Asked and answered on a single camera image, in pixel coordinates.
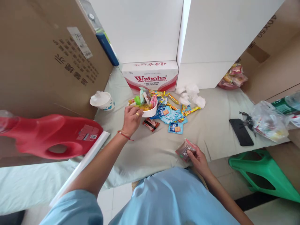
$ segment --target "wahaha logo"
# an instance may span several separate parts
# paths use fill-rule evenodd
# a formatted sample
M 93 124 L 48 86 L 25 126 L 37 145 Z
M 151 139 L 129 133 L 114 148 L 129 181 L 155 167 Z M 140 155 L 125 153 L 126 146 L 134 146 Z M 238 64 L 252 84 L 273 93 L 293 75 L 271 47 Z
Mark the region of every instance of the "wahaha logo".
M 152 82 L 152 81 L 167 81 L 167 79 L 165 77 L 135 77 L 138 82 Z

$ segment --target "white box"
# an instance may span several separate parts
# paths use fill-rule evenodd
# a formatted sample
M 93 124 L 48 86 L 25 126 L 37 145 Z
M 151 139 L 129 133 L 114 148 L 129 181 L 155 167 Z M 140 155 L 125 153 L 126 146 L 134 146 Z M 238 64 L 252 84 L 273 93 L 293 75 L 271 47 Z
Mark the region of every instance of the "white box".
M 90 0 L 121 63 L 176 60 L 183 0 Z
M 283 2 L 184 0 L 178 86 L 196 83 L 214 88 Z
M 175 91 L 178 66 L 176 61 L 124 63 L 122 74 L 134 94 L 140 88 L 159 91 Z

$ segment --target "hand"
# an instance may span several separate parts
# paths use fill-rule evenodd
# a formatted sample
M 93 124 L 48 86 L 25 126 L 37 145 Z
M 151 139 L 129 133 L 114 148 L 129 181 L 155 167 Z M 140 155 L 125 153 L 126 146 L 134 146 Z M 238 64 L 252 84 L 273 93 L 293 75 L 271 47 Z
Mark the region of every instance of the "hand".
M 204 178 L 213 175 L 212 172 L 210 171 L 210 168 L 208 167 L 207 159 L 204 153 L 201 152 L 201 150 L 197 145 L 195 144 L 193 145 L 196 150 L 195 155 L 190 150 L 187 150 L 187 154 L 190 157 L 192 163 L 194 164 L 196 170 Z
M 140 125 L 141 118 L 143 115 L 143 109 L 134 106 L 125 107 L 124 124 L 122 133 L 126 136 L 131 137 Z

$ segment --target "white paper cup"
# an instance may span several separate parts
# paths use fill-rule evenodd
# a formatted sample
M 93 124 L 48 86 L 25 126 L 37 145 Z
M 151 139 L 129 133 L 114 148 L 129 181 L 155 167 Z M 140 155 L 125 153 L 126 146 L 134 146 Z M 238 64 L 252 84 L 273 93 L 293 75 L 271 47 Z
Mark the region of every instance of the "white paper cup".
M 142 117 L 148 118 L 148 117 L 154 116 L 154 115 L 156 114 L 156 110 L 157 110 L 156 107 L 157 107 L 157 104 L 158 104 L 158 102 L 157 102 L 156 105 L 153 107 L 153 109 L 143 111 Z
M 90 104 L 104 111 L 112 110 L 115 107 L 115 101 L 112 99 L 110 93 L 102 92 L 102 94 L 104 94 L 104 97 L 102 98 L 92 96 L 90 99 Z

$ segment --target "person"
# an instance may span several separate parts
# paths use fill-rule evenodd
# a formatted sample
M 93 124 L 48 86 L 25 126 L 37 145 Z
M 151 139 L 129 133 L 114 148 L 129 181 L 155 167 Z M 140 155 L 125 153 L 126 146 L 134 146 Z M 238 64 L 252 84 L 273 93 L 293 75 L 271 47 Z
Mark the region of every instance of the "person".
M 98 193 L 142 113 L 138 107 L 125 108 L 122 134 L 117 133 L 78 175 L 42 225 L 103 225 Z M 211 192 L 191 170 L 170 168 L 141 180 L 109 224 L 253 224 L 212 174 L 203 152 L 198 148 L 188 155 Z

